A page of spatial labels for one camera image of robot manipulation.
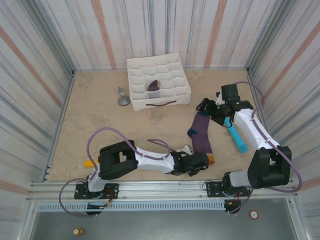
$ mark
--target black bracket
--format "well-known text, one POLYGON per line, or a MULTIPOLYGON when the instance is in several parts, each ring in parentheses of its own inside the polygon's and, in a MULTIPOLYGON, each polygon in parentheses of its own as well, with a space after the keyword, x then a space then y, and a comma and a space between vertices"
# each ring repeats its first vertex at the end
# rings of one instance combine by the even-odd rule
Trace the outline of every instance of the black bracket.
POLYGON ((75 185, 74 199, 117 199, 118 183, 106 183, 103 191, 90 192, 88 182, 78 182, 75 185))
MULTIPOLYGON (((224 207, 225 207, 225 212, 231 212, 232 210, 236 209, 237 207, 239 207, 241 205, 241 201, 237 201, 237 200, 225 200, 224 201, 224 207)), ((236 214, 237 212, 240 211, 241 208, 239 208, 238 210, 234 211, 231 214, 236 214)))
POLYGON ((206 185, 206 194, 208 198, 221 198, 221 197, 235 197, 239 193, 240 197, 248 197, 250 190, 245 186, 234 187, 236 190, 233 195, 226 193, 222 181, 209 181, 205 183, 206 185))

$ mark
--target white fabric organizer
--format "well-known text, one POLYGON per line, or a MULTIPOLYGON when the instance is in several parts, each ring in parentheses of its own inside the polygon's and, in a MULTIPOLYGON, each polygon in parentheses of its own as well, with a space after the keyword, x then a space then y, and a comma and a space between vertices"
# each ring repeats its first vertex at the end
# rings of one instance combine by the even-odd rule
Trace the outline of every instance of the white fabric organizer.
POLYGON ((130 58, 126 64, 135 111, 190 102, 191 89, 179 53, 130 58), (161 82, 160 89, 147 91, 154 80, 161 82))

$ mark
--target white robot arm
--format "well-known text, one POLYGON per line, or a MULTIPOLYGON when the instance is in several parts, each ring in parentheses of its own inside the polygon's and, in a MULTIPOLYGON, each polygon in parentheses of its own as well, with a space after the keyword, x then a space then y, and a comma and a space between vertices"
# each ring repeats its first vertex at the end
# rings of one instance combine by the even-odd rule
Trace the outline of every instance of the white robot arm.
MULTIPOLYGON (((237 188, 243 186, 259 189, 288 184, 290 165, 268 142, 277 146, 289 159, 291 159, 290 149, 287 146, 280 146, 268 134, 257 116, 252 118, 253 106, 246 100, 240 100, 236 84, 222 86, 221 91, 216 95, 216 102, 204 98, 196 110, 208 113, 211 119, 221 126, 225 118, 230 117, 255 150, 248 170, 225 173, 222 178, 224 191, 228 195, 233 195, 238 191, 237 188)), ((134 141, 130 140, 130 143, 135 146, 134 141)), ((97 172, 93 173, 94 177, 89 177, 88 190, 100 192, 107 181, 120 178, 135 169, 154 170, 175 176, 188 173, 193 176, 209 166, 208 156, 204 152, 192 154, 187 146, 181 150, 172 151, 168 156, 139 147, 134 148, 135 150, 132 150, 126 142, 102 148, 98 157, 97 172), (120 162, 120 153, 124 155, 123 162, 120 162)))
POLYGON ((216 102, 204 98, 196 109, 208 113, 211 119, 221 126, 224 124, 225 118, 230 117, 231 121, 244 133, 252 149, 255 150, 248 170, 224 174, 222 181, 225 192, 232 195, 236 188, 243 186, 259 189, 288 184, 290 165, 270 143, 281 150, 289 160, 291 159, 291 150, 287 146, 280 146, 268 134, 257 116, 253 116, 253 106, 247 100, 241 101, 236 84, 222 86, 216 96, 216 102))

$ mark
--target red circular sticker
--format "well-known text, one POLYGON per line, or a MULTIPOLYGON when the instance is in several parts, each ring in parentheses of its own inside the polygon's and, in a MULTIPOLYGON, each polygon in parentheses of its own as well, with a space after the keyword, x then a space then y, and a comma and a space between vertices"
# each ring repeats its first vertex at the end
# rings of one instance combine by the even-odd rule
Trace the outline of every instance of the red circular sticker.
POLYGON ((258 214, 258 212, 256 210, 251 210, 249 212, 249 216, 253 220, 257 220, 259 218, 259 214, 258 214))

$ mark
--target blue toy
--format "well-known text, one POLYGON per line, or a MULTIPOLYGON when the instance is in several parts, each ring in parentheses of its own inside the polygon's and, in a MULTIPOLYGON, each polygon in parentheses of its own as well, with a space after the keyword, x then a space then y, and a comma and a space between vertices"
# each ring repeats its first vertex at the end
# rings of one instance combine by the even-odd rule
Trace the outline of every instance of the blue toy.
POLYGON ((230 123, 230 117, 226 117, 224 119, 224 124, 225 126, 228 128, 229 133, 231 134, 236 148, 238 149, 238 151, 242 154, 246 153, 248 151, 248 146, 247 144, 242 140, 242 138, 240 137, 239 133, 237 132, 236 128, 234 125, 231 126, 230 123))

